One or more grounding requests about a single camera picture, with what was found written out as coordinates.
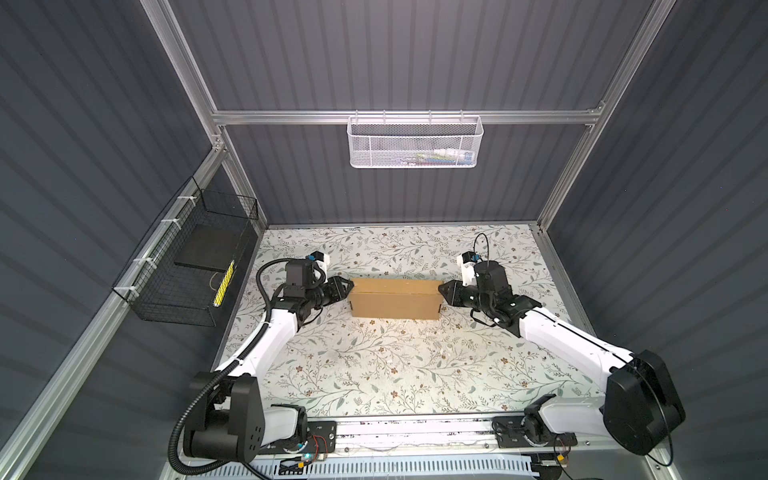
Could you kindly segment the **brown cardboard box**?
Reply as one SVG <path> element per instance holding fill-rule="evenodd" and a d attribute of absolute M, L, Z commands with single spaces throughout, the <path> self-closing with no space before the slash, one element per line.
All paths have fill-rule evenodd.
<path fill-rule="evenodd" d="M 358 318 L 438 320 L 444 303 L 437 280 L 355 278 L 348 296 Z"/>

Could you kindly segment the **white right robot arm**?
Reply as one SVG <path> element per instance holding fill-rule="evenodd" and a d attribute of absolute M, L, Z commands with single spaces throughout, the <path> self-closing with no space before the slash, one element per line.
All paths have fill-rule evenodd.
<path fill-rule="evenodd" d="M 473 321 L 532 342 L 575 367 L 598 389 L 582 399 L 545 394 L 523 411 L 515 431 L 532 446 L 549 447 L 567 434 L 612 438 L 645 456 L 686 419 L 671 374 L 657 354 L 634 353 L 558 319 L 535 299 L 513 292 L 505 269 L 474 252 L 458 258 L 462 277 L 438 291 Z"/>

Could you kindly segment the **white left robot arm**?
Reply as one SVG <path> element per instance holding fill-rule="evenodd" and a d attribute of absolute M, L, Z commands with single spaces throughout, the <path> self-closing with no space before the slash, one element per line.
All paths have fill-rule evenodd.
<path fill-rule="evenodd" d="M 191 402 L 168 445 L 169 464 L 184 475 L 249 463 L 269 446 L 300 450 L 308 441 L 305 408 L 264 405 L 260 383 L 287 343 L 325 307 L 345 300 L 354 284 L 329 275 L 329 257 L 319 251 L 279 262 L 285 279 L 273 293 L 256 283 L 264 301 L 256 329 L 227 360 L 190 384 Z"/>

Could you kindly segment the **items in white basket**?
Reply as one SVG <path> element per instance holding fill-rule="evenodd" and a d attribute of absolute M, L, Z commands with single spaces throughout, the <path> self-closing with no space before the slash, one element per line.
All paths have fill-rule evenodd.
<path fill-rule="evenodd" d="M 448 166 L 448 167 L 474 167 L 476 165 L 475 152 L 471 150 L 446 148 L 432 151 L 407 152 L 400 160 L 408 166 Z"/>

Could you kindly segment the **black foam pad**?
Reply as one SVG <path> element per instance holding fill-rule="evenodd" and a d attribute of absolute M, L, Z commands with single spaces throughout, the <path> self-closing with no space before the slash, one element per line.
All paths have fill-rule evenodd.
<path fill-rule="evenodd" d="M 174 256 L 174 264 L 224 273 L 233 261 L 240 238 L 239 232 L 198 224 Z"/>

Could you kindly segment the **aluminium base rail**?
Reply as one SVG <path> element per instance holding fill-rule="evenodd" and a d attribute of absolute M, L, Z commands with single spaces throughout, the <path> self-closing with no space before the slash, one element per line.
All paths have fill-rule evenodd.
<path fill-rule="evenodd" d="M 352 455 L 417 455 L 510 451 L 624 449 L 606 430 L 599 411 L 563 405 L 522 411 L 308 418 L 301 451 Z"/>

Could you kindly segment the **aluminium horizontal frame bar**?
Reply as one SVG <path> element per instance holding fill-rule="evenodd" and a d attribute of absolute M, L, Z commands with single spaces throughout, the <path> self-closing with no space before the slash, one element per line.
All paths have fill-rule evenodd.
<path fill-rule="evenodd" d="M 466 123 L 489 125 L 593 125 L 602 109 L 587 110 L 215 110 L 219 126 L 345 125 L 353 123 Z"/>

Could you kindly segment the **aluminium right corner post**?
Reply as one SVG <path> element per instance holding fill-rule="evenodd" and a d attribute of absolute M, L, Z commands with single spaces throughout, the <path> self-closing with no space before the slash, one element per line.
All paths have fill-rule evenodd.
<path fill-rule="evenodd" d="M 658 0 L 650 4 L 597 106 L 597 119 L 586 127 L 544 204 L 537 219 L 543 232 L 553 223 L 675 4 L 675 0 Z"/>

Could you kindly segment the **aluminium frame corner post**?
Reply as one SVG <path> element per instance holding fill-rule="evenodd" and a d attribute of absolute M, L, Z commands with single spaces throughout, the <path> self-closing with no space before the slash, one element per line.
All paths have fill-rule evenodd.
<path fill-rule="evenodd" d="M 141 0 L 140 4 L 184 88 L 209 143 L 214 149 L 219 149 L 228 156 L 223 161 L 223 168 L 235 193 L 253 197 L 258 201 L 258 195 L 229 133 L 225 127 L 218 125 L 214 120 L 214 114 L 217 112 L 216 103 L 173 11 L 171 2 Z M 257 229 L 264 232 L 269 225 L 268 219 L 259 201 L 257 208 Z"/>

